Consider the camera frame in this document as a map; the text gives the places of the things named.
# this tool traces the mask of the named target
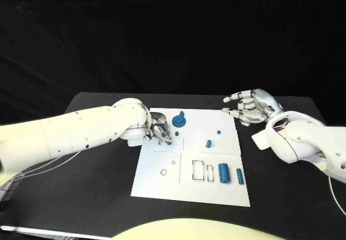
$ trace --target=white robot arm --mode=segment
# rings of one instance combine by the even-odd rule
[[[134,98],[112,106],[0,126],[0,186],[30,166],[93,148],[116,138],[128,146],[142,144],[144,137],[171,142],[165,116],[150,113]]]
[[[346,183],[346,127],[324,126],[308,115],[284,111],[274,97],[261,89],[232,94],[223,102],[243,97],[249,98],[249,103],[242,100],[237,110],[223,108],[222,112],[239,118],[245,126],[266,122],[265,129],[252,135],[258,148],[271,147],[287,163],[298,160],[311,162],[327,176]]]

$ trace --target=white cable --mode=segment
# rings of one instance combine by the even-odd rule
[[[341,207],[340,207],[340,204],[338,204],[338,202],[337,202],[337,198],[336,198],[336,195],[334,195],[334,191],[333,191],[333,187],[331,187],[331,181],[330,181],[330,176],[327,177],[327,180],[328,180],[328,186],[330,186],[330,192],[331,192],[331,195],[333,195],[333,200],[334,200],[334,202],[336,202],[336,204],[337,204],[337,207],[340,208],[340,211],[341,211],[343,214],[346,215],[346,212],[344,212],[344,210],[343,210]]]
[[[31,173],[34,172],[36,170],[41,169],[44,166],[47,166],[49,164],[52,164],[56,160],[59,160],[62,157],[59,156],[57,158],[54,158],[50,162],[47,162],[46,164],[43,164],[40,167],[31,169],[30,171],[26,171],[26,172],[21,172],[18,173],[13,178],[15,178],[17,176],[23,175],[23,174],[27,174],[27,173]]]
[[[14,180],[10,180],[8,183],[13,182],[13,181],[17,181],[18,179],[24,179],[24,178],[27,178],[27,177],[31,177],[31,176],[34,176],[34,175],[37,175],[37,174],[46,173],[47,171],[56,169],[60,165],[63,165],[63,164],[77,155],[77,153],[76,153],[63,163],[60,163],[60,164],[59,164],[57,166],[54,166],[53,168],[47,169],[46,171],[37,172],[37,173],[34,173],[34,174],[31,174],[31,175],[28,175],[28,176],[21,176],[20,178],[17,178],[17,179],[14,179]]]

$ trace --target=black table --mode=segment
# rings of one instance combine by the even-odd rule
[[[66,109],[111,106],[138,98],[148,108],[236,108],[223,96],[125,93],[79,93]],[[276,97],[287,111],[324,121],[307,97]],[[141,147],[116,141],[80,152],[57,169],[21,180],[1,226],[44,229],[112,237],[129,228],[170,218],[199,218],[233,223],[287,239],[341,239],[346,217],[334,203],[327,176],[304,161],[287,164],[272,150],[259,150],[250,139],[265,124],[250,127],[235,121],[250,208],[131,197]],[[346,185],[331,181],[346,208]]]

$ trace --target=white paper sheet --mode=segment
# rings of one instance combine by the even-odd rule
[[[160,146],[157,139],[144,140],[131,196],[249,207],[233,118],[219,110],[151,108],[150,111],[165,115],[170,137],[175,143]],[[186,125],[174,127],[171,119],[180,111]],[[204,148],[204,138],[212,140],[210,148]],[[193,160],[203,161],[203,180],[193,180]],[[178,173],[173,161],[174,164],[178,162]],[[219,179],[220,163],[226,163],[229,168],[230,183],[226,184]],[[212,165],[212,182],[207,181],[207,165]],[[242,170],[243,185],[237,183],[236,169]]]

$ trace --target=beige surface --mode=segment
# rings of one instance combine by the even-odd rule
[[[142,224],[112,240],[281,240],[282,238],[248,227],[220,221],[180,218]]]

